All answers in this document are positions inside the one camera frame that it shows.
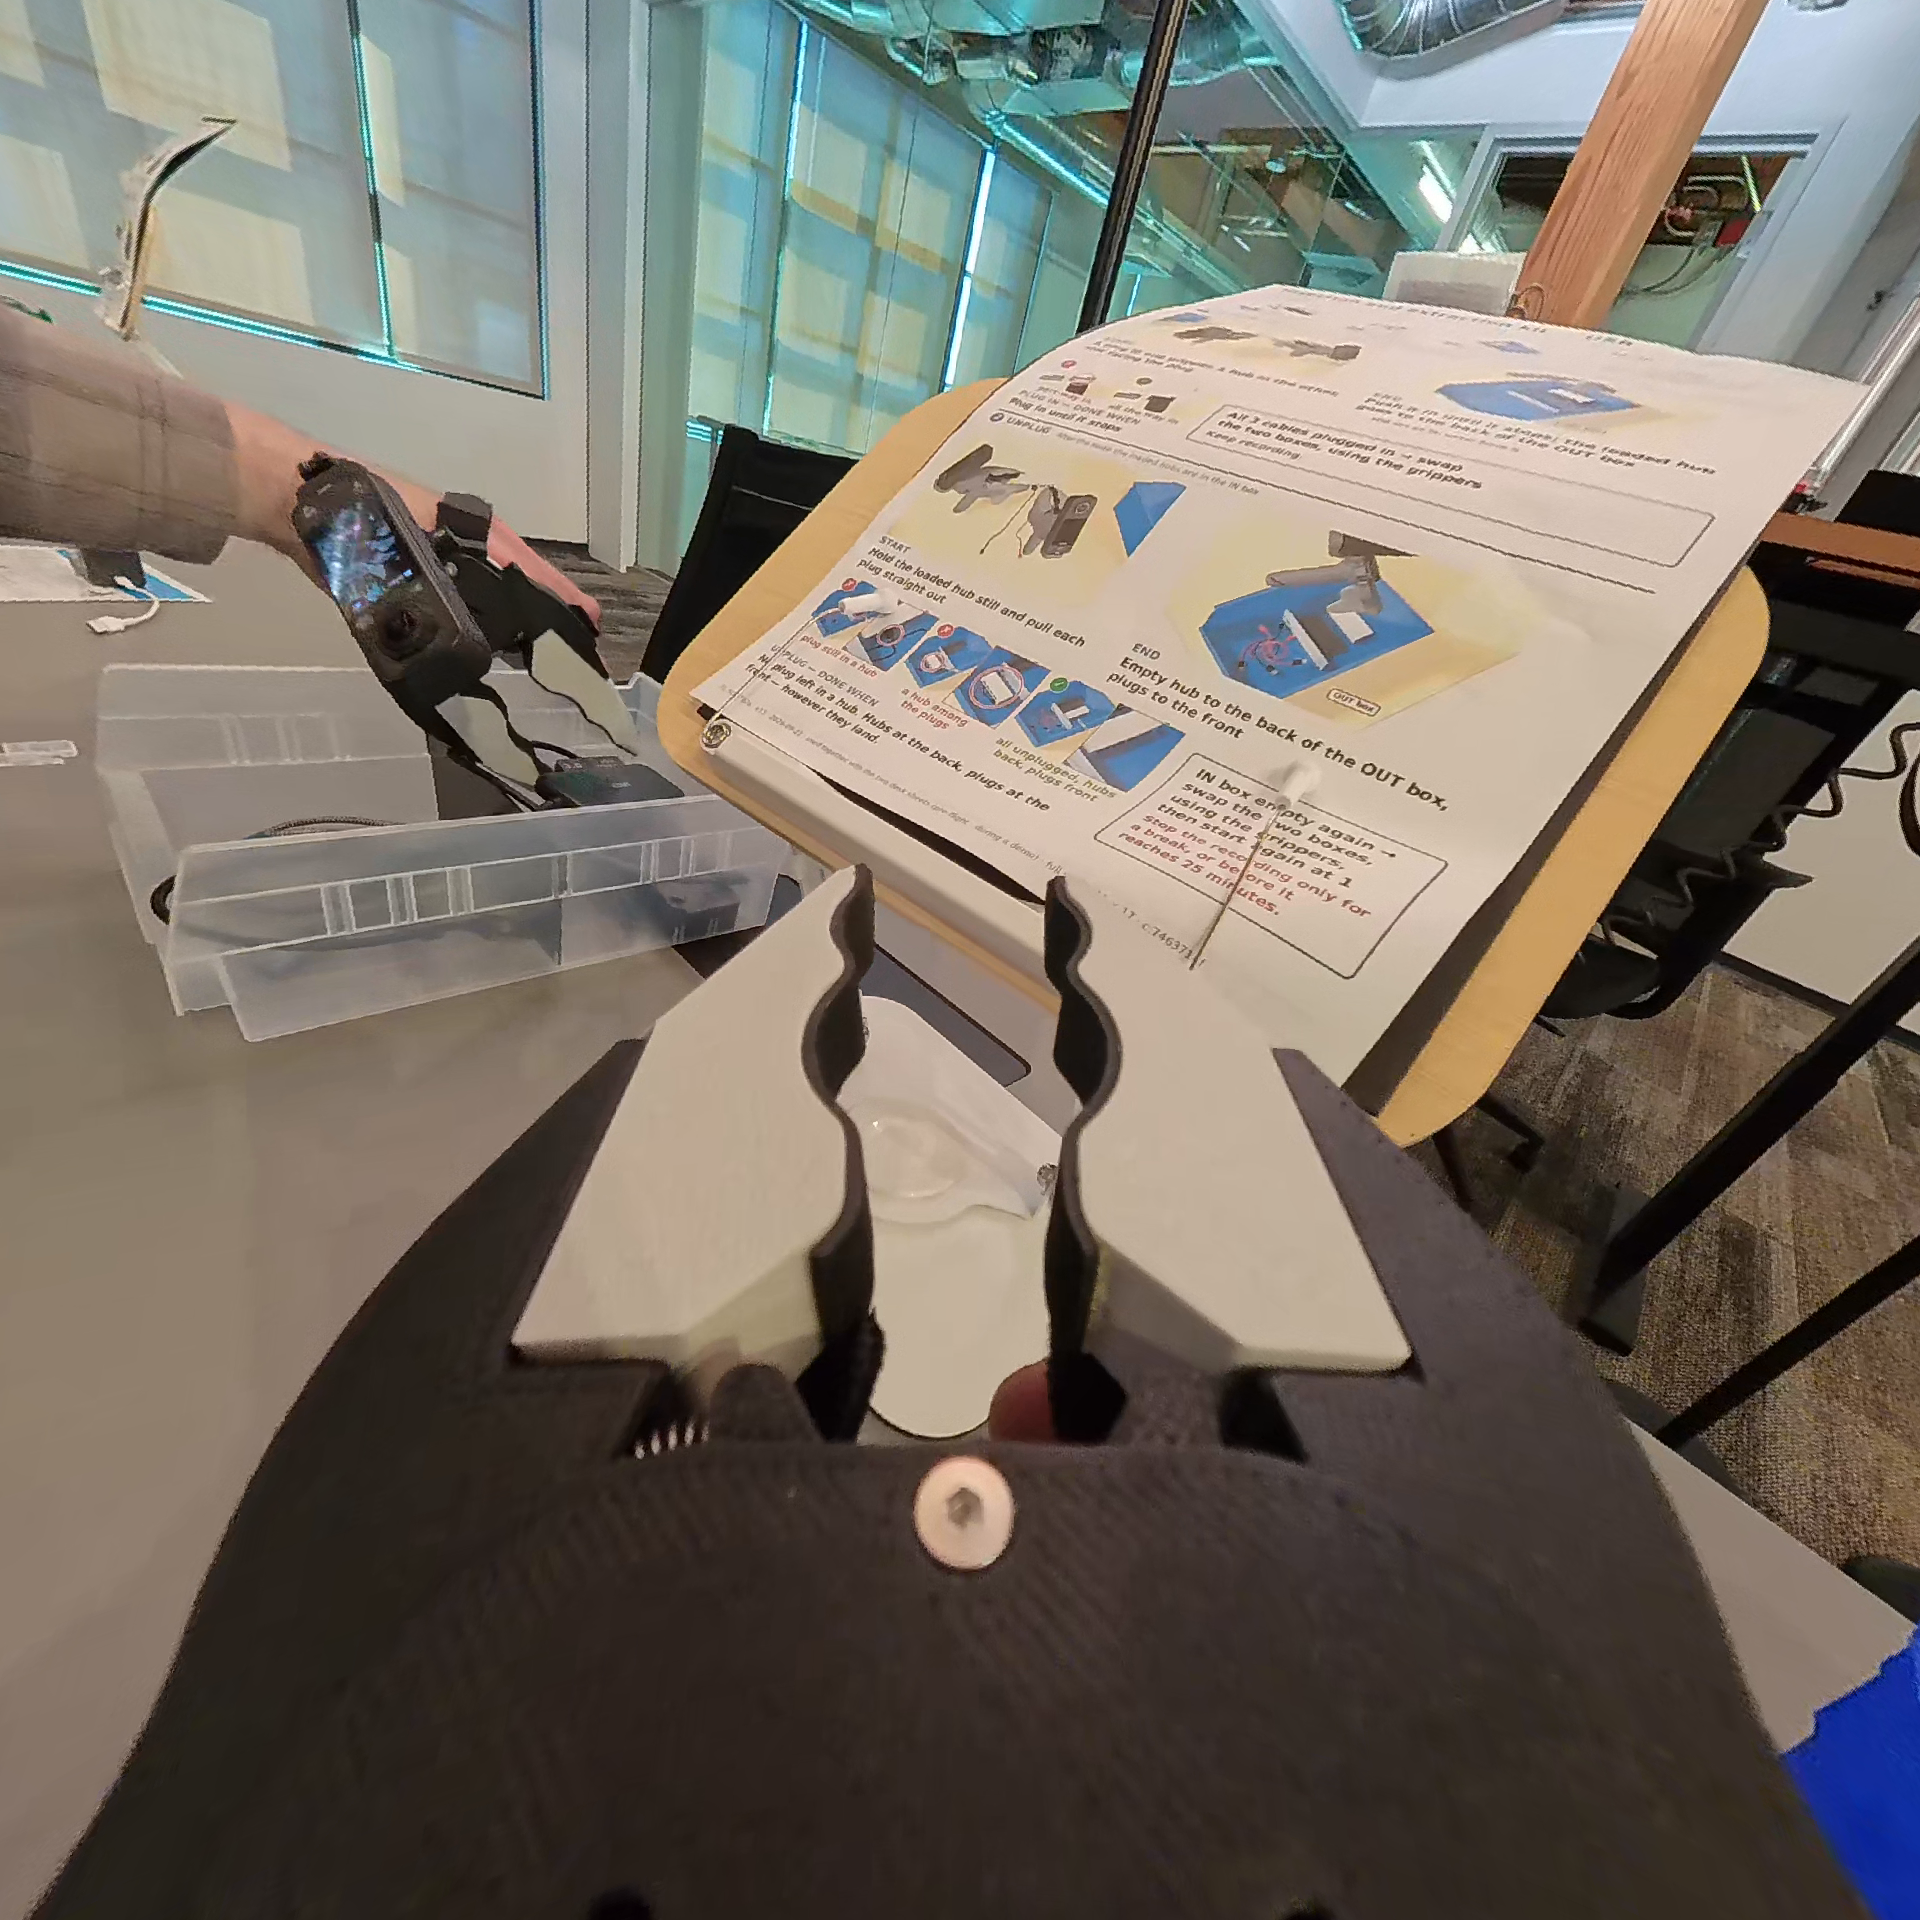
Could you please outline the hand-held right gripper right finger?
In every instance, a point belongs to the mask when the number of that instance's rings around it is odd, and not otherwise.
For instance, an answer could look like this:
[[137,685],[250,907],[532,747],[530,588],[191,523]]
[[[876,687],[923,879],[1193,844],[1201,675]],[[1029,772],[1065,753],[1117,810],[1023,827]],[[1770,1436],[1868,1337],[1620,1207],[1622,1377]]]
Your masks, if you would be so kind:
[[1042,922],[1077,1102],[1042,1258],[1055,1436],[1103,1437],[1137,1358],[1211,1381],[1403,1370],[1412,1341],[1260,1023],[1088,882],[1055,875]]

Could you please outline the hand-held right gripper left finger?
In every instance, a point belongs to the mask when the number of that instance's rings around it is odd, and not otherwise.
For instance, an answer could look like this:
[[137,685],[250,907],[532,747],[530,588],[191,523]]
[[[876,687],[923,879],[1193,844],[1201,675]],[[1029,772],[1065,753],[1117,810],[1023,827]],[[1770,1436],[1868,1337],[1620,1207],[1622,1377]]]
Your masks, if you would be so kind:
[[512,1346],[654,1361],[708,1399],[742,1363],[790,1380],[828,1440],[878,1380],[874,1231],[840,1104],[865,1049],[874,882],[834,871],[646,1035]]

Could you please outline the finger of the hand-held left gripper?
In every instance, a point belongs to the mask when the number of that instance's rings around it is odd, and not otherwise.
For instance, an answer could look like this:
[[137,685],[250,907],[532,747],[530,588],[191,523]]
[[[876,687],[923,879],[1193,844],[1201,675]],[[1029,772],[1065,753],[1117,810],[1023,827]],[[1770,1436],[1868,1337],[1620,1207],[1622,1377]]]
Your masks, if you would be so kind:
[[544,629],[534,635],[532,680],[544,692],[572,703],[613,749],[624,756],[640,752],[642,737],[619,685],[594,655],[581,653],[564,634]]
[[440,743],[452,764],[487,784],[512,807],[535,811],[565,805],[535,743],[516,731],[492,685],[456,692],[435,703],[412,692],[407,717],[429,742]]

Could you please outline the clear plastic bin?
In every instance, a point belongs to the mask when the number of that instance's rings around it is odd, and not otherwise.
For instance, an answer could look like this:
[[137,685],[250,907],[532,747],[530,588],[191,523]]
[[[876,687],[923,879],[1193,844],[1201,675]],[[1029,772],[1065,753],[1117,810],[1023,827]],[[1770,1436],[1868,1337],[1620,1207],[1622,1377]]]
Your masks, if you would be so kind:
[[669,948],[654,882],[729,875],[762,925],[788,844],[669,761],[655,682],[619,692],[686,798],[459,816],[365,668],[106,666],[93,766],[174,1009],[261,1042]]

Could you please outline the blue plastic bin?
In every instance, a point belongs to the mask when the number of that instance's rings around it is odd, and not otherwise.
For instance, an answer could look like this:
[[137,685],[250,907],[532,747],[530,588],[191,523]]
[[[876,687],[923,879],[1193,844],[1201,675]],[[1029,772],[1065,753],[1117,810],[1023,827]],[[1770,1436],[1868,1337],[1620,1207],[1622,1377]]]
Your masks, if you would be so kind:
[[1866,1908],[1915,1918],[1918,1636],[1819,1708],[1784,1763]]

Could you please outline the person's left hand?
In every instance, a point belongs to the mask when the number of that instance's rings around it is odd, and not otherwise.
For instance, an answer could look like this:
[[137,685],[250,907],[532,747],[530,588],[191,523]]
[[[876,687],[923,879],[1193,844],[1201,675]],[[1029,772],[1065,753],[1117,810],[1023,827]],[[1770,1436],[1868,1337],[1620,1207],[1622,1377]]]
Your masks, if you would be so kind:
[[[238,400],[225,400],[222,406],[235,474],[234,536],[273,550],[296,563],[313,588],[323,588],[318,563],[296,537],[292,516],[301,486],[300,467],[316,451],[335,454],[335,447]],[[601,629],[599,601],[522,539],[497,514],[492,516],[487,555],[500,567],[517,566],[540,588],[581,612],[594,632]]]

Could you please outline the black office chair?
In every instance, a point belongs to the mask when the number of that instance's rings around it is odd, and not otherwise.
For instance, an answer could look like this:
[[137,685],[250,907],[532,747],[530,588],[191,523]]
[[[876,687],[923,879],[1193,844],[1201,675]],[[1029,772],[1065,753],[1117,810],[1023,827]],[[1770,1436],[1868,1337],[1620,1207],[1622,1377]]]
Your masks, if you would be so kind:
[[708,623],[853,466],[852,454],[767,439],[748,425],[726,423],[640,674],[664,685]]
[[1770,864],[1784,810],[1827,731],[1809,719],[1809,662],[1767,651],[1731,717],[1657,821],[1557,983],[1541,1021],[1666,1012],[1787,877]]

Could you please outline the blue white paper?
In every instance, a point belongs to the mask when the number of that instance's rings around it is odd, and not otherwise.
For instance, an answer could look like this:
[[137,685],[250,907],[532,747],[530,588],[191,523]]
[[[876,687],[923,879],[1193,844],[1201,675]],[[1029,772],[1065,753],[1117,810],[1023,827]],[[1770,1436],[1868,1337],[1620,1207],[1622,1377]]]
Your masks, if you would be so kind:
[[205,595],[197,588],[180,583],[178,577],[157,567],[142,555],[145,567],[145,591],[134,595],[115,590],[91,588],[73,563],[73,546],[4,539],[2,542],[2,601],[4,604],[99,604],[106,608],[137,609],[148,601],[204,604]]

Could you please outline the instruction sheet on stand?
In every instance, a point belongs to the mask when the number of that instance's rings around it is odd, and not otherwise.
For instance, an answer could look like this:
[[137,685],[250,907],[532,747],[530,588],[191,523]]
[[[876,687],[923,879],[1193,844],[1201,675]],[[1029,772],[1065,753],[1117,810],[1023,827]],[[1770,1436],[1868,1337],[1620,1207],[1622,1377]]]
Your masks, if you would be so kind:
[[[933,395],[890,427],[683,649],[661,684],[655,722],[683,772],[797,852],[828,870],[868,865],[878,945],[1019,1056],[1034,1071],[1031,1105],[1063,1125],[1073,1100],[1050,1064],[1058,995],[1044,975],[1039,910],[943,864],[923,842],[805,770],[753,772],[744,737],[708,747],[708,713],[698,699],[714,674],[800,605],[808,585],[997,386],[985,378]],[[1610,747],[1525,887],[1500,897],[1503,919],[1452,1001],[1436,1014],[1408,1012],[1412,1037],[1385,1042],[1377,1059],[1351,1073],[1347,1092],[1390,1139],[1429,1139],[1492,1090],[1749,684],[1765,638],[1761,588],[1740,571]]]

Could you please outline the black pole stand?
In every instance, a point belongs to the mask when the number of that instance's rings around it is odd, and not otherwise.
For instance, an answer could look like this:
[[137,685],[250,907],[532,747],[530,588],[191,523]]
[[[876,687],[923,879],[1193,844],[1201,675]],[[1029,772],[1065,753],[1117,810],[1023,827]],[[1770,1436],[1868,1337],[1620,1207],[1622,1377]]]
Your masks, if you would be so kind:
[[1075,333],[1108,323],[1121,261],[1139,208],[1154,132],[1172,79],[1188,2],[1157,2],[1116,150],[1114,179],[1091,253]]

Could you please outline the wooden top desk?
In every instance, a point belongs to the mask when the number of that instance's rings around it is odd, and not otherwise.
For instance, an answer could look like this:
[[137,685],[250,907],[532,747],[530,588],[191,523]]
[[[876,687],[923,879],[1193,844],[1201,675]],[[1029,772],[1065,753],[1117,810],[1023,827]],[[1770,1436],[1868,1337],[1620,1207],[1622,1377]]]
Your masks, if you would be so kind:
[[[1787,514],[1773,519],[1761,542],[1787,554],[1803,573],[1824,571],[1915,600],[1915,534]],[[1797,1122],[1812,1116],[1845,1073],[1915,1009],[1915,999],[1918,957],[1915,945],[1907,945],[1659,1187],[1646,1198],[1630,1198],[1607,1223],[1591,1267],[1573,1289],[1578,1330],[1607,1352],[1628,1353],[1651,1261]],[[1787,1370],[1894,1299],[1915,1282],[1915,1271],[1918,1240],[1909,1237],[1691,1404],[1664,1415],[1649,1436],[1674,1452],[1686,1449]]]

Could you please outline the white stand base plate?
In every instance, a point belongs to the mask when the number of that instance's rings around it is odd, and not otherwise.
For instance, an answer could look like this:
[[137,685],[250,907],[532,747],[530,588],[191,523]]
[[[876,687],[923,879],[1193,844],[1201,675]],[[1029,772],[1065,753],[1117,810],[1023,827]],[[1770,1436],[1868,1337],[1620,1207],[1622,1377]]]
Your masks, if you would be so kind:
[[1023,1057],[884,948],[868,971],[865,1049],[836,1100],[871,1209],[874,1410],[941,1440],[979,1427],[1001,1380],[1044,1356],[1044,1168],[1060,1131],[1014,1092]]

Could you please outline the silver round duct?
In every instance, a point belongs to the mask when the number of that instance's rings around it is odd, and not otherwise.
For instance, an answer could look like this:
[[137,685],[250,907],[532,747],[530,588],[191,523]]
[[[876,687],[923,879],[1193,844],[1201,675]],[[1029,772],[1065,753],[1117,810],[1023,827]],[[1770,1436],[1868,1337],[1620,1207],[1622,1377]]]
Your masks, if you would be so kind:
[[1446,72],[1559,23],[1571,2],[1333,2],[1356,54],[1396,77]]

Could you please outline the wooden post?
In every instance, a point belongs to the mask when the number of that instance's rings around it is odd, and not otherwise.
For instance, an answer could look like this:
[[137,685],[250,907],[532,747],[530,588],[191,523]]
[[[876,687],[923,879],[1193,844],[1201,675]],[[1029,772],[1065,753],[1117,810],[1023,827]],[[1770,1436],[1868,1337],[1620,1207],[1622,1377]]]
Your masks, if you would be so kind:
[[1525,252],[1510,317],[1606,327],[1764,9],[1764,2],[1643,2]]

